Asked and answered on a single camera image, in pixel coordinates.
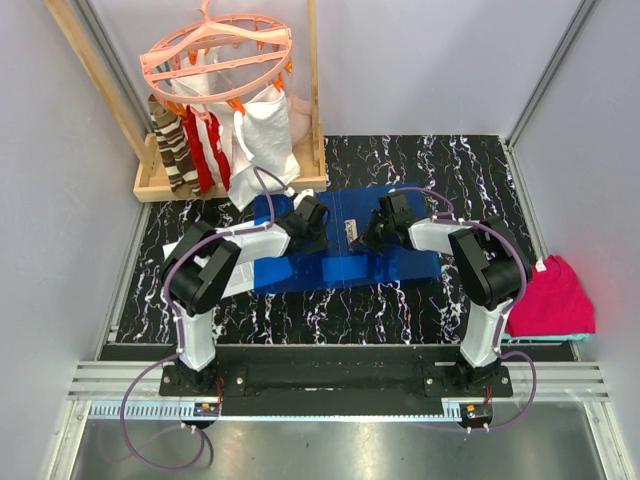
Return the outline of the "blue plastic folder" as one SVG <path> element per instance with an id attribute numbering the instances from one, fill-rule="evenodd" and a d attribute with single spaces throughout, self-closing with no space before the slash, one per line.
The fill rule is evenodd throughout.
<path id="1" fill-rule="evenodd" d="M 408 251 L 397 244 L 389 246 L 383 255 L 349 249 L 345 222 L 353 220 L 357 229 L 363 230 L 371 211 L 379 206 L 378 198 L 392 188 L 378 185 L 319 193 L 318 199 L 329 207 L 329 247 L 257 260 L 254 292 L 263 295 L 342 289 L 440 276 L 440 261 L 434 252 Z"/>

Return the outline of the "white printed paper files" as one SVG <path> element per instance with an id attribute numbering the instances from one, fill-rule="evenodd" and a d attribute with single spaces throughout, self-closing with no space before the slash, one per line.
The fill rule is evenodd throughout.
<path id="1" fill-rule="evenodd" d="M 162 251 L 164 260 L 167 260 L 169 255 L 173 253 L 178 242 L 168 243 L 163 245 Z M 196 256 L 194 262 L 200 267 L 205 267 L 208 263 L 209 257 L 201 258 Z M 221 296 L 222 299 L 235 296 L 244 292 L 248 292 L 254 289 L 254 264 L 252 262 L 244 263 L 234 267 L 226 288 Z"/>

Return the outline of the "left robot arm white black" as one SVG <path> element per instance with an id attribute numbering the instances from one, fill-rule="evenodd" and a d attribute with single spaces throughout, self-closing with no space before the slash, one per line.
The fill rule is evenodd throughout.
<path id="1" fill-rule="evenodd" d="M 324 202 L 297 194 L 292 209 L 279 216 L 271 210 L 258 224 L 215 228 L 198 221 L 165 254 L 161 281 L 176 322 L 175 365 L 190 393 L 203 396 L 215 386 L 211 311 L 232 283 L 236 268 L 264 258 L 327 249 L 329 218 Z"/>

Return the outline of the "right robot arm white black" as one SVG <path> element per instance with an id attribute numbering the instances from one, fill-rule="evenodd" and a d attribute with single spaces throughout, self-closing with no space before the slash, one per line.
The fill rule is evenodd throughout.
<path id="1" fill-rule="evenodd" d="M 366 227 L 349 236 L 349 246 L 382 255 L 397 245 L 453 258 L 470 311 L 449 382 L 463 395 L 476 396 L 498 375 L 502 336 L 532 280 L 531 268 L 501 218 L 458 219 L 451 210 L 420 218 L 409 206 L 406 191 L 380 197 Z"/>

